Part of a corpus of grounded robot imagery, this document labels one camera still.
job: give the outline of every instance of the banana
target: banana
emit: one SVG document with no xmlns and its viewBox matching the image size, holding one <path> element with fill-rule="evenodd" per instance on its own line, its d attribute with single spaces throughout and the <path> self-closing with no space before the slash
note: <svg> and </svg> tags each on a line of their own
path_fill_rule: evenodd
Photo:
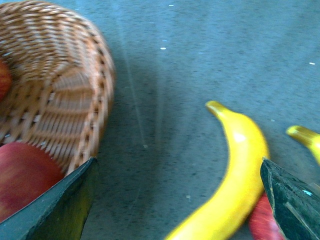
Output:
<svg viewBox="0 0 320 240">
<path fill-rule="evenodd" d="M 243 224 L 258 202 L 263 183 L 260 167 L 270 159 L 267 141 L 246 115 L 217 101 L 207 109 L 222 123 L 228 143 L 226 173 L 215 194 L 178 225 L 166 240 L 226 240 Z"/>
<path fill-rule="evenodd" d="M 306 146 L 320 165 L 320 134 L 298 125 L 290 126 L 286 134 Z"/>
</svg>

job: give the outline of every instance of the wicker basket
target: wicker basket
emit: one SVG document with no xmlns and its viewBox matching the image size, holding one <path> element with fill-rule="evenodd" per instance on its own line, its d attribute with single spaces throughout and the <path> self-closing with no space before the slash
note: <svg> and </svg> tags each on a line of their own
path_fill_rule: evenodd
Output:
<svg viewBox="0 0 320 240">
<path fill-rule="evenodd" d="M 99 30 L 52 3 L 4 3 L 0 56 L 13 77 L 0 102 L 0 143 L 38 146 L 66 174 L 96 156 L 115 83 L 114 63 Z"/>
</svg>

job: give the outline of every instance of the apple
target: apple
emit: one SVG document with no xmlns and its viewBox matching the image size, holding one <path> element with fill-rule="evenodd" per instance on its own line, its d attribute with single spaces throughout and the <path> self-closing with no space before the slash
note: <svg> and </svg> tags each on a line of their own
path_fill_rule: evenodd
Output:
<svg viewBox="0 0 320 240">
<path fill-rule="evenodd" d="M 9 67 L 0 58 L 0 101 L 7 95 L 12 84 Z"/>
<path fill-rule="evenodd" d="M 249 229 L 254 240 L 284 240 L 264 192 L 249 217 Z"/>
<path fill-rule="evenodd" d="M 21 142 L 0 147 L 0 222 L 18 212 L 64 178 L 52 158 Z"/>
</svg>

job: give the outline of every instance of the concrete floor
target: concrete floor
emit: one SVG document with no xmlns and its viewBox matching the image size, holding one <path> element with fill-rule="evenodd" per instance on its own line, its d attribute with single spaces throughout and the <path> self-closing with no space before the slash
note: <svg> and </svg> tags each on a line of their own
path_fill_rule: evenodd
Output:
<svg viewBox="0 0 320 240">
<path fill-rule="evenodd" d="M 310 152 L 285 133 L 320 132 L 319 2 L 51 2 L 93 21 L 117 68 L 81 240 L 163 239 L 214 193 L 228 149 L 209 100 L 250 116 L 273 161 L 320 184 Z M 231 239 L 251 240 L 247 224 Z"/>
</svg>

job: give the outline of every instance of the red apple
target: red apple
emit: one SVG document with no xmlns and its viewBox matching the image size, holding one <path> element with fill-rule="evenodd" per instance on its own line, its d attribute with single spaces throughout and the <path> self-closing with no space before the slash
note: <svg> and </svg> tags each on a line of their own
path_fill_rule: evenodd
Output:
<svg viewBox="0 0 320 240">
<path fill-rule="evenodd" d="M 20 142 L 0 147 L 0 222 L 16 213 L 64 177 L 43 150 Z"/>
<path fill-rule="evenodd" d="M 273 216 L 266 193 L 263 193 L 249 217 L 249 229 L 254 240 L 285 239 Z"/>
<path fill-rule="evenodd" d="M 0 101 L 6 96 L 12 84 L 10 69 L 0 58 Z"/>
</svg>

